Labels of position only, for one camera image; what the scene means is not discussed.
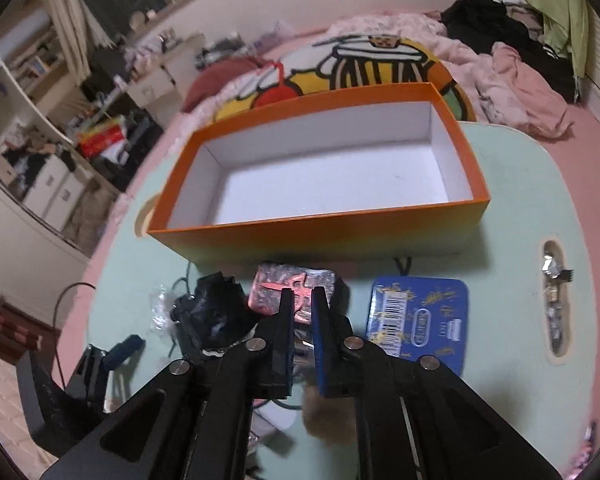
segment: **cartoon pillow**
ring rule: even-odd
[[[474,109],[442,62],[421,44],[397,36],[355,34],[289,52],[261,70],[215,120],[315,92],[385,83],[430,82],[459,121]]]

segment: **white curtain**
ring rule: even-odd
[[[111,44],[83,0],[42,0],[51,16],[69,72],[76,84],[90,75],[88,54],[93,45]]]

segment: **orange box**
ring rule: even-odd
[[[148,232],[195,264],[450,254],[489,200],[432,85],[366,86],[197,131]]]

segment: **cable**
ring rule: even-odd
[[[175,282],[173,282],[173,285],[171,285],[171,291],[173,292],[176,289],[176,286],[178,286],[178,284],[180,282],[184,282],[185,285],[187,284],[187,279],[183,276],[178,278]]]
[[[409,275],[409,272],[411,272],[411,261],[412,261],[412,258],[410,256],[407,256],[407,262],[406,262],[405,266],[402,266],[402,262],[400,261],[400,258],[394,258],[395,266],[398,267],[398,273],[401,276]]]
[[[187,296],[192,296],[191,288],[189,286],[189,273],[190,272],[191,272],[191,262],[187,262],[187,270],[185,271],[185,275],[178,278],[175,282],[173,282],[173,285],[171,285],[172,292],[175,290],[176,286],[180,282],[184,282],[184,285],[187,287]]]
[[[64,295],[66,293],[68,293],[72,288],[74,288],[74,286],[78,286],[78,285],[84,285],[84,286],[90,286],[93,290],[96,290],[95,285],[91,285],[91,283],[87,283],[87,282],[75,282],[72,283],[71,285],[68,285],[64,288],[64,290],[60,293],[60,296],[58,296],[58,300],[56,301],[56,306],[54,307],[54,318],[52,321],[52,327],[53,327],[53,331],[54,331],[54,346],[55,346],[55,350],[54,350],[54,359],[56,360],[56,364],[58,364],[58,373],[60,374],[60,380],[62,381],[62,389],[65,390],[66,389],[66,383],[64,382],[64,375],[62,374],[62,367],[60,366],[60,358],[58,357],[58,333],[56,332],[56,320],[58,318],[58,308],[60,308],[60,302],[62,301],[62,298],[64,298]]]
[[[189,273],[191,272],[191,262],[187,262],[187,272],[185,273],[184,283],[187,285],[187,294],[191,296],[191,289],[189,287]]]
[[[276,406],[280,406],[280,408],[284,408],[285,410],[294,410],[295,412],[302,410],[302,406],[294,406],[292,404],[282,402],[281,400],[271,399],[271,402],[273,402]]]

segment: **desk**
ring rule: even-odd
[[[462,378],[560,471],[578,450],[589,415],[596,357],[596,311],[589,258],[576,211],[558,167],[526,135],[504,126],[463,123],[493,199],[470,246],[456,256],[415,258],[412,274],[463,280],[470,294],[468,345]],[[122,219],[91,305],[86,340],[110,348],[130,333],[147,341],[132,369],[111,381],[109,395],[126,398],[170,359],[168,338],[152,329],[149,296],[171,286],[186,261],[151,237],[138,238],[142,206],[160,192],[176,156],[147,177]],[[564,364],[545,355],[539,261],[542,244],[560,240],[575,269],[570,285],[573,341]],[[348,316],[363,333],[371,282],[395,272],[391,260],[316,262],[335,270],[350,288]],[[190,279],[213,270],[235,275],[245,291],[253,267],[192,268]],[[299,418],[288,430],[294,441],[286,458],[261,448],[264,478],[353,480],[356,449],[323,446],[308,437]]]

